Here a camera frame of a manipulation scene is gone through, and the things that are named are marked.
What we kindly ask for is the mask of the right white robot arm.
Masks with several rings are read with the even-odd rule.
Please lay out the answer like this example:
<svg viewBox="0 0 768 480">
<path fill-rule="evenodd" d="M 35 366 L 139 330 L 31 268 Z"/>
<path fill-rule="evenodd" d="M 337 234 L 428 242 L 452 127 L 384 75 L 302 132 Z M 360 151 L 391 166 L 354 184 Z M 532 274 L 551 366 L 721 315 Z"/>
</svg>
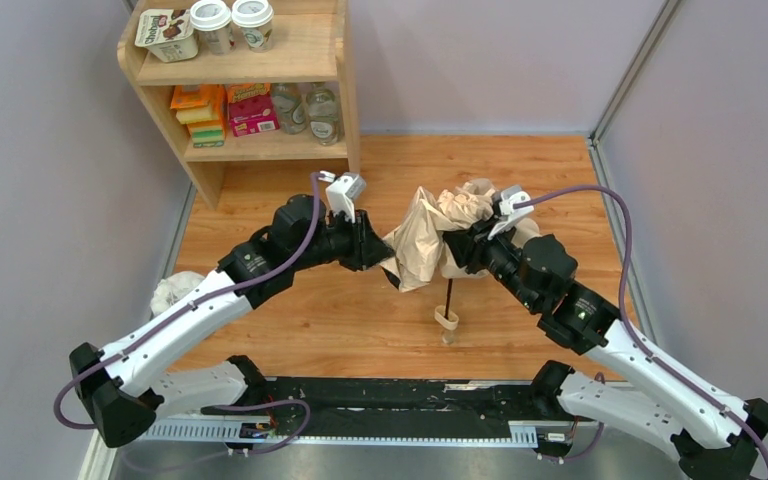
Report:
<svg viewBox="0 0 768 480">
<path fill-rule="evenodd" d="M 488 221 L 446 232 L 455 263 L 489 272 L 558 346 L 622 375 L 633 391 L 601 384 L 547 362 L 535 390 L 564 412 L 589 418 L 661 450 L 691 479 L 748 479 L 763 461 L 768 474 L 768 403 L 742 400 L 712 385 L 622 320 L 616 305 L 576 281 L 577 261 L 552 235 L 517 247 Z"/>
</svg>

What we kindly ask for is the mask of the beige folding umbrella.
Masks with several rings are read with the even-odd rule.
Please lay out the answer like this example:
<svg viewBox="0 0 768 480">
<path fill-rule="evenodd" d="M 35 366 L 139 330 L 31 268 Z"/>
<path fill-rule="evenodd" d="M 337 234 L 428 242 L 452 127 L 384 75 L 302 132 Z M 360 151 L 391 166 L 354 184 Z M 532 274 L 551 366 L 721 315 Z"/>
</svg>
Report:
<svg viewBox="0 0 768 480">
<path fill-rule="evenodd" d="M 395 252 L 381 263 L 391 285 L 404 293 L 426 286 L 435 274 L 447 280 L 486 277 L 486 271 L 468 274 L 458 267 L 443 234 L 489 218 L 497 192 L 487 178 L 471 179 L 438 195 L 419 187 L 402 222 L 384 237 Z"/>
</svg>

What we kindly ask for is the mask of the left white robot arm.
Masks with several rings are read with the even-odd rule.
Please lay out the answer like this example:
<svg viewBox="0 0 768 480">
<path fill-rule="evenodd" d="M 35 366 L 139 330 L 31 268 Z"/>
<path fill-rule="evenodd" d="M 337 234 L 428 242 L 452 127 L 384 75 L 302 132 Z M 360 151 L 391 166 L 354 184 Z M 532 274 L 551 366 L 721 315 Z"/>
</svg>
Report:
<svg viewBox="0 0 768 480">
<path fill-rule="evenodd" d="M 312 195 L 279 207 L 219 260 L 190 293 L 136 331 L 101 348 L 84 342 L 69 354 L 74 390 L 106 446 L 144 434 L 156 420 L 204 407 L 238 405 L 261 383 L 246 357 L 171 373 L 169 367 L 221 329 L 293 285 L 297 272 L 332 262 L 365 271 L 393 257 L 364 210 L 329 212 Z"/>
</svg>

